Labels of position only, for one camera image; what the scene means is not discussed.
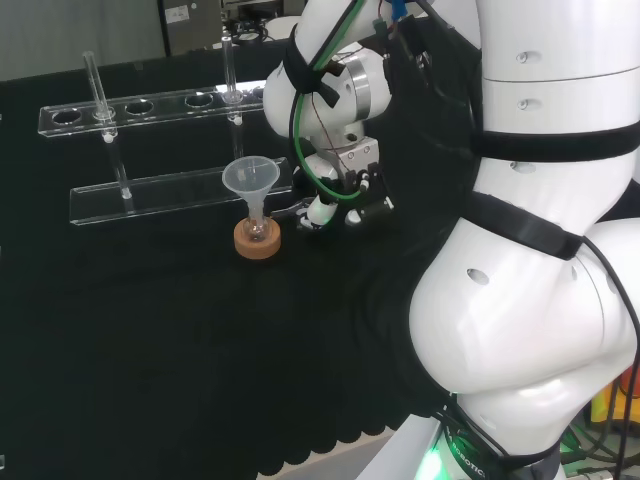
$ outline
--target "wire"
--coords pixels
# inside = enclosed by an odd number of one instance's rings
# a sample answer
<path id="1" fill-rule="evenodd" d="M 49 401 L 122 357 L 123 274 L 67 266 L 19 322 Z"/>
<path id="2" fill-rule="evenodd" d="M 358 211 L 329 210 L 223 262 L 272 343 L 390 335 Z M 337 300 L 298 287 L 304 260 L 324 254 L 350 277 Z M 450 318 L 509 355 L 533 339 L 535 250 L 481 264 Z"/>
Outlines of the wire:
<path id="1" fill-rule="evenodd" d="M 321 71 L 324 68 L 326 63 L 331 58 L 333 51 L 337 48 L 340 42 L 344 40 L 349 27 L 362 9 L 364 2 L 365 0 L 353 0 L 347 6 L 340 19 L 338 20 L 338 23 L 336 23 L 334 28 L 331 30 L 322 47 L 318 50 L 310 63 L 315 71 Z M 289 148 L 291 149 L 294 156 L 298 158 L 300 166 L 304 170 L 307 177 L 311 179 L 311 181 L 319 190 L 336 200 L 349 201 L 358 198 L 361 194 L 360 191 L 348 195 L 334 192 L 324 183 L 322 183 L 320 179 L 313 173 L 311 168 L 309 168 L 309 165 L 307 165 L 307 161 L 302 153 L 302 148 L 300 147 L 300 117 L 303 106 L 304 96 L 300 92 L 296 92 L 293 104 L 291 105 L 291 115 L 289 117 Z"/>
<path id="2" fill-rule="evenodd" d="M 586 432 L 579 425 L 574 425 L 576 428 L 580 430 L 580 432 L 582 432 L 582 434 L 587 438 L 587 440 L 589 440 L 592 443 L 592 445 L 588 450 L 584 450 L 582 452 L 573 452 L 574 453 L 573 455 L 568 455 L 565 459 L 562 460 L 563 464 L 578 462 L 586 458 L 599 460 L 601 462 L 609 462 L 609 463 L 615 462 L 615 457 L 617 454 L 612 450 L 610 450 L 609 448 L 607 448 L 604 445 L 604 442 L 607 440 L 607 437 L 609 436 L 609 432 L 611 430 L 611 424 L 613 423 L 613 414 L 615 413 L 615 407 L 616 407 L 616 394 L 619 388 L 620 388 L 620 378 L 618 377 L 616 378 L 616 380 L 613 382 L 613 385 L 611 386 L 611 395 L 609 397 L 609 409 L 607 410 L 607 419 L 604 423 L 604 428 L 600 433 L 600 437 L 597 440 L 593 438 L 588 432 Z M 611 457 L 608 458 L 603 455 L 596 455 L 596 452 L 598 450 L 602 450 L 603 452 L 611 455 Z"/>
<path id="3" fill-rule="evenodd" d="M 422 10 L 429 16 L 429 18 L 434 21 L 438 29 L 440 29 L 442 34 L 445 36 L 445 38 L 449 42 L 449 45 L 451 46 L 455 56 L 457 57 L 458 68 L 460 69 L 460 72 L 462 73 L 462 76 L 465 79 L 465 89 L 467 91 L 467 97 L 469 100 L 468 104 L 469 104 L 471 122 L 475 128 L 477 124 L 480 124 L 480 121 L 475 117 L 474 105 L 476 105 L 477 102 L 475 101 L 475 95 L 473 94 L 473 88 L 471 85 L 477 76 L 478 68 L 480 68 L 480 65 L 482 62 L 478 62 L 478 65 L 474 67 L 472 72 L 465 71 L 465 69 L 463 68 L 463 65 L 465 65 L 465 62 L 458 50 L 456 42 L 452 37 L 451 29 L 449 28 L 449 25 L 447 24 L 447 22 L 443 20 L 443 18 L 438 14 L 438 12 L 436 12 L 436 10 L 431 6 L 431 4 L 427 0 L 415 0 L 415 2 L 418 4 L 420 8 L 422 8 Z M 446 95 L 444 92 L 442 92 L 442 90 L 440 90 L 440 88 L 435 84 L 435 81 L 433 82 L 433 84 L 434 84 L 435 93 L 440 98 L 442 98 L 445 101 L 453 100 L 453 102 L 450 102 L 450 103 L 458 103 L 457 99 L 453 99 L 448 95 Z"/>
<path id="4" fill-rule="evenodd" d="M 610 457 L 608 458 L 609 463 L 615 462 L 616 455 L 618 454 L 613 450 L 611 450 L 606 445 L 604 445 L 604 441 L 601 442 L 600 438 L 598 439 L 594 438 L 589 432 L 587 432 L 586 429 L 582 428 L 580 425 L 574 425 L 574 427 L 580 431 L 583 437 L 585 437 L 587 440 L 589 440 L 593 444 L 593 446 L 589 450 L 591 450 L 595 445 L 598 445 L 598 450 L 602 450 L 607 455 L 610 455 Z M 602 456 L 602 457 L 594 458 L 594 460 L 600 460 L 601 462 L 604 462 L 605 460 L 602 460 L 602 458 L 607 458 L 607 457 Z"/>
<path id="5" fill-rule="evenodd" d="M 362 50 L 364 50 L 365 47 L 360 47 L 357 50 L 354 50 L 353 52 L 347 52 L 347 53 L 338 53 L 338 57 L 340 57 L 338 59 L 339 62 L 343 61 L 345 58 L 349 58 L 352 55 L 355 55 L 358 52 L 361 52 Z"/>
<path id="6" fill-rule="evenodd" d="M 327 137 L 327 141 L 329 142 L 329 145 L 331 145 L 331 151 L 335 154 L 336 158 L 342 164 L 344 169 L 348 170 L 347 166 L 344 164 L 344 162 L 340 158 L 340 155 L 338 154 L 338 151 L 336 150 L 336 147 L 333 146 L 333 142 L 331 141 L 331 137 L 329 136 L 329 132 L 327 131 L 327 127 L 324 126 L 324 123 L 322 122 L 322 119 L 320 118 L 320 114 L 318 113 L 318 109 L 316 108 L 316 102 L 314 100 L 314 95 L 315 95 L 314 93 L 311 94 L 311 105 L 313 106 L 313 111 L 316 113 L 316 117 L 318 119 L 318 122 L 320 122 L 320 126 L 322 127 L 322 131 L 324 132 L 325 136 Z"/>
<path id="7" fill-rule="evenodd" d="M 629 382 L 631 391 L 635 388 L 636 379 L 638 378 L 638 367 L 640 367 L 640 321 L 638 321 L 638 315 L 636 314 L 635 308 L 633 308 L 633 304 L 631 303 L 631 299 L 627 294 L 627 291 L 624 289 L 624 285 L 620 281 L 618 274 L 615 272 L 614 268 L 607 260 L 607 257 L 595 246 L 595 244 L 589 240 L 587 237 L 583 237 L 583 241 L 587 247 L 594 253 L 594 255 L 600 260 L 600 263 L 604 266 L 605 270 L 611 280 L 613 280 L 613 284 L 615 285 L 618 293 L 620 294 L 620 298 L 624 303 L 627 311 L 629 312 L 629 316 L 631 317 L 631 321 L 633 322 L 633 328 L 636 331 L 636 354 L 633 360 L 633 368 L 631 370 L 631 381 Z M 627 447 L 627 437 L 629 435 L 629 428 L 631 427 L 631 406 L 633 404 L 633 395 L 627 395 L 624 405 L 624 421 L 622 425 L 622 432 L 620 433 L 620 448 L 618 450 L 618 459 L 616 461 L 616 467 L 613 474 L 614 480 L 620 480 L 622 475 L 622 468 L 625 463 L 625 450 Z"/>
<path id="8" fill-rule="evenodd" d="M 502 446 L 493 438 L 491 438 L 491 436 L 489 436 L 488 433 L 484 432 L 477 423 L 475 423 L 471 417 L 469 417 L 469 415 L 467 415 L 467 413 L 462 409 L 462 407 L 460 407 L 460 405 L 458 405 L 458 403 L 456 402 L 455 404 L 456 407 L 456 411 L 458 413 L 458 415 L 460 415 L 465 422 L 467 422 L 469 424 L 469 426 L 471 426 L 471 428 L 475 429 L 480 435 L 482 435 L 485 439 L 487 439 L 494 447 L 496 447 L 498 449 L 498 451 L 504 455 L 505 457 L 509 457 L 509 453 L 502 448 Z"/>

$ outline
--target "black tablecloth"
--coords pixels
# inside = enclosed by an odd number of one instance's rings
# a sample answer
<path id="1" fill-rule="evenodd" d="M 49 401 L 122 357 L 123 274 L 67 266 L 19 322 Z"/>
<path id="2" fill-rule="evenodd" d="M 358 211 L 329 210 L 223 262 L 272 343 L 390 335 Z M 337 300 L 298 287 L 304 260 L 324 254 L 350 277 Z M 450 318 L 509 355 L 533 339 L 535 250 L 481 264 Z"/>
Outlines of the black tablecloth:
<path id="1" fill-rule="evenodd" d="M 441 87 L 461 95 L 433 39 Z M 266 78 L 281 56 L 277 43 L 238 49 L 239 81 Z M 110 97 L 224 81 L 217 52 L 101 74 Z M 112 181 L 107 154 L 97 134 L 40 137 L 38 111 L 90 98 L 84 73 L 0 84 L 2 475 L 255 478 L 438 404 L 406 313 L 477 165 L 419 133 L 463 146 L 467 113 L 398 85 L 367 123 L 396 215 L 318 236 L 283 224 L 278 255 L 251 263 L 233 249 L 241 204 L 70 225 L 69 189 Z M 224 120 L 121 130 L 119 141 L 132 178 L 232 158 Z M 286 155 L 286 141 L 253 114 L 245 152 Z"/>

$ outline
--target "funnel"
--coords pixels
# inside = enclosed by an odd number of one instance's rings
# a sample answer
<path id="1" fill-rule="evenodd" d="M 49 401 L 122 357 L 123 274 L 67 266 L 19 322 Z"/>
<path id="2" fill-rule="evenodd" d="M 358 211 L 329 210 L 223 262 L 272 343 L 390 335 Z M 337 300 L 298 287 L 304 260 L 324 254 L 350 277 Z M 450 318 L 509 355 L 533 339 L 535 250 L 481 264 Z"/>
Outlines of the funnel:
<path id="1" fill-rule="evenodd" d="M 240 255 L 259 260 L 272 256 L 280 248 L 280 227 L 264 217 L 264 199 L 280 176 L 280 168 L 265 157 L 239 158 L 224 169 L 222 183 L 247 202 L 249 217 L 234 230 Z"/>

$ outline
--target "black velcro strap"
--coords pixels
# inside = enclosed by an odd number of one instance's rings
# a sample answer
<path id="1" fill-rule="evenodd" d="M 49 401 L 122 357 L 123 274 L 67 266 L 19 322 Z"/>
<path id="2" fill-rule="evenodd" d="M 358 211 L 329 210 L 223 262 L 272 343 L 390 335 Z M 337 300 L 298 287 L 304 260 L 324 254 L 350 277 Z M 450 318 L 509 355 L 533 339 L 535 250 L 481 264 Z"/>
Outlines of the black velcro strap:
<path id="1" fill-rule="evenodd" d="M 582 237 L 484 193 L 471 192 L 462 218 L 507 240 L 562 260 L 575 257 L 582 246 Z"/>
<path id="2" fill-rule="evenodd" d="M 620 157 L 640 147 L 640 122 L 601 132 L 530 135 L 476 132 L 471 149 L 479 157 L 515 162 L 568 163 Z"/>
<path id="3" fill-rule="evenodd" d="M 318 92 L 327 105 L 333 108 L 338 103 L 340 94 L 322 83 L 322 77 L 326 73 L 324 70 L 317 72 L 311 65 L 307 65 L 296 45 L 296 28 L 291 31 L 283 60 L 284 69 L 291 81 L 291 85 L 300 93 Z"/>

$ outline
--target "glass test tube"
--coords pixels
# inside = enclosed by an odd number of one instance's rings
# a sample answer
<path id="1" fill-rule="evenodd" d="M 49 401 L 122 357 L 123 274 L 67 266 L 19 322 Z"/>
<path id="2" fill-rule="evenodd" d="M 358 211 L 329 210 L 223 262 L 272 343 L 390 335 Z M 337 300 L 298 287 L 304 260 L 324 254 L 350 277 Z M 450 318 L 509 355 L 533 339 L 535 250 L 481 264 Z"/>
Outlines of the glass test tube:
<path id="1" fill-rule="evenodd" d="M 233 61 L 233 41 L 226 30 L 222 33 L 222 55 L 224 59 L 224 76 L 227 82 L 227 91 L 222 96 L 225 103 L 234 105 L 242 102 L 242 92 L 238 91 L 236 84 L 236 69 Z M 231 111 L 227 118 L 231 125 L 231 140 L 233 142 L 233 157 L 244 156 L 242 144 L 242 112 Z"/>
<path id="2" fill-rule="evenodd" d="M 107 98 L 102 88 L 102 81 L 100 80 L 100 74 L 98 73 L 98 67 L 96 65 L 93 52 L 84 52 L 82 54 L 84 58 L 84 65 L 87 70 L 87 76 L 89 77 L 89 85 L 91 85 L 91 92 L 93 93 L 93 99 L 96 102 L 95 118 L 102 123 L 105 127 L 102 130 L 102 139 L 107 144 L 107 151 L 109 152 L 109 161 L 111 167 L 120 186 L 120 193 L 125 200 L 131 200 L 131 190 L 129 189 L 129 180 L 127 179 L 127 172 L 122 164 L 120 157 L 120 149 L 115 143 L 118 136 L 118 129 L 112 118 L 112 113 L 109 110 L 107 104 Z"/>

